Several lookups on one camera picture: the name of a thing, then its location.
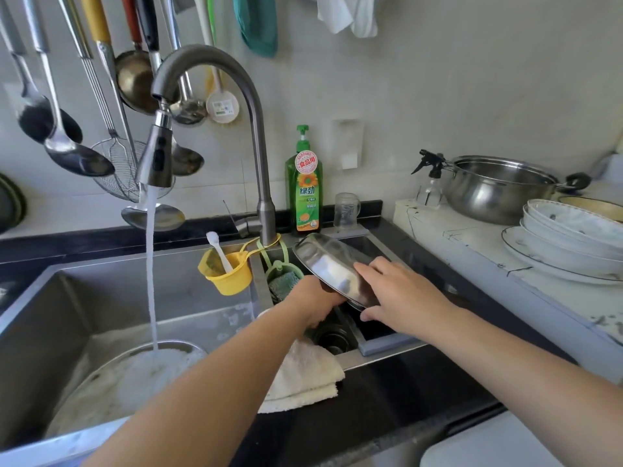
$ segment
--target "forearm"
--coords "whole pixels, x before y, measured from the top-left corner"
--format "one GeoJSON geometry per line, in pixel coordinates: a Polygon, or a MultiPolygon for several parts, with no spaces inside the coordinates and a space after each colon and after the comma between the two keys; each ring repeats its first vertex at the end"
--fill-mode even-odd
{"type": "Polygon", "coordinates": [[[566,466],[623,465],[623,390],[472,313],[431,337],[566,466]]]}
{"type": "Polygon", "coordinates": [[[85,465],[226,466],[305,330],[280,303],[140,409],[85,465]]]}

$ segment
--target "soapy water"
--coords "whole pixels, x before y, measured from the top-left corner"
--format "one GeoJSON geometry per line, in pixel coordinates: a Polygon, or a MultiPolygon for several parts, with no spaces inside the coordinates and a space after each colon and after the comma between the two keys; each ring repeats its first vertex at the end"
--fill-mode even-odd
{"type": "Polygon", "coordinates": [[[156,298],[154,295],[154,227],[156,223],[156,201],[159,188],[147,186],[147,226],[145,231],[145,251],[147,262],[147,302],[152,325],[154,354],[158,353],[158,326],[156,325],[156,298]]]}
{"type": "Polygon", "coordinates": [[[144,351],[106,365],[75,390],[54,416],[46,438],[133,415],[204,357],[203,351],[144,351]]]}

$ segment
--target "dish soap bottle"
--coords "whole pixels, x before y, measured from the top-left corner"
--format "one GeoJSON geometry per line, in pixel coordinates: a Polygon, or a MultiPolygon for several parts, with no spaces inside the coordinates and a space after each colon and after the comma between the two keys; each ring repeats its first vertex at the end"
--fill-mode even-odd
{"type": "Polygon", "coordinates": [[[310,149],[305,133],[308,125],[298,125],[301,138],[297,153],[285,161],[287,203],[295,235],[320,231],[322,226],[322,162],[310,149]]]}
{"type": "Polygon", "coordinates": [[[411,172],[411,175],[415,174],[418,170],[427,165],[432,165],[432,170],[429,173],[428,179],[422,181],[422,184],[417,189],[416,203],[420,206],[425,206],[433,209],[439,208],[441,203],[441,170],[444,168],[445,159],[443,154],[433,154],[428,150],[422,149],[420,155],[423,156],[422,162],[417,166],[416,170],[411,172]]]}

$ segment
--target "white plate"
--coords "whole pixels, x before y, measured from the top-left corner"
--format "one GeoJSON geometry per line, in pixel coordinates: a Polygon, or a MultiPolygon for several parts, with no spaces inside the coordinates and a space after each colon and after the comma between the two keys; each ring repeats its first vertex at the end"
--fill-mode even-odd
{"type": "Polygon", "coordinates": [[[616,247],[600,243],[599,241],[588,241],[588,236],[584,236],[580,233],[579,238],[563,234],[560,231],[560,228],[552,227],[552,225],[554,225],[554,221],[543,217],[541,217],[541,219],[537,219],[534,217],[533,213],[533,211],[530,212],[528,210],[527,205],[524,205],[523,226],[532,234],[536,234],[546,241],[554,242],[560,247],[571,251],[590,254],[603,259],[623,259],[623,250],[618,250],[616,247]]]}
{"type": "Polygon", "coordinates": [[[623,284],[623,280],[620,278],[597,278],[588,275],[582,275],[575,272],[570,272],[552,265],[546,264],[539,259],[539,256],[529,254],[525,245],[520,245],[517,241],[521,241],[523,236],[521,235],[525,230],[520,226],[512,226],[502,231],[502,242],[504,247],[514,257],[517,257],[520,261],[525,262],[534,269],[537,269],[543,273],[553,275],[554,277],[561,278],[563,280],[569,280],[579,283],[589,283],[593,285],[618,285],[623,284]]]}
{"type": "Polygon", "coordinates": [[[538,255],[546,264],[591,277],[610,278],[614,275],[621,278],[623,276],[623,260],[604,259],[566,249],[556,242],[548,241],[530,232],[525,228],[523,219],[519,221],[519,226],[521,226],[521,241],[517,244],[521,246],[523,243],[529,254],[538,255]]]}
{"type": "Polygon", "coordinates": [[[529,200],[528,213],[561,233],[623,251],[623,224],[566,203],[529,200]]]}

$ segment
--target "wall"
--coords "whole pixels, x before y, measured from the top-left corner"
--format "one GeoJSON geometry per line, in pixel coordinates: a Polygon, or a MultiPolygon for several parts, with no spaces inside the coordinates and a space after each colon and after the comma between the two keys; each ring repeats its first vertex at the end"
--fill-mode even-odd
{"type": "MultiPolygon", "coordinates": [[[[130,49],[121,3],[104,1],[115,50],[130,49]]],[[[60,9],[55,0],[41,2],[62,104],[91,144],[106,131],[60,9]]],[[[29,40],[19,0],[9,5],[29,40]]],[[[307,0],[277,0],[277,6],[280,49],[268,60],[243,44],[230,0],[217,0],[219,46],[245,66],[261,95],[278,208],[285,207],[283,166],[299,123],[310,125],[311,144],[325,163],[326,201],[343,190],[382,198],[388,217],[395,199],[414,194],[409,173],[420,148],[448,157],[514,157],[566,174],[587,168],[619,137],[623,0],[386,0],[378,8],[379,36],[369,40],[348,30],[331,35],[307,0]],[[331,121],[349,117],[365,122],[364,156],[361,167],[341,171],[331,121]]],[[[194,9],[179,24],[183,43],[201,42],[194,9]]],[[[167,53],[166,40],[162,46],[167,53]]],[[[205,69],[191,74],[202,91],[205,69]]],[[[22,187],[30,205],[26,221],[0,238],[123,225],[126,202],[54,165],[17,130],[6,96],[16,88],[9,62],[0,65],[0,80],[0,171],[22,187]]],[[[150,119],[134,112],[129,118],[135,137],[144,139],[150,119]]],[[[246,110],[233,127],[206,122],[176,127],[175,135],[203,154],[206,165],[178,179],[162,202],[188,218],[225,214],[223,199],[234,212],[254,210],[246,110]]]]}

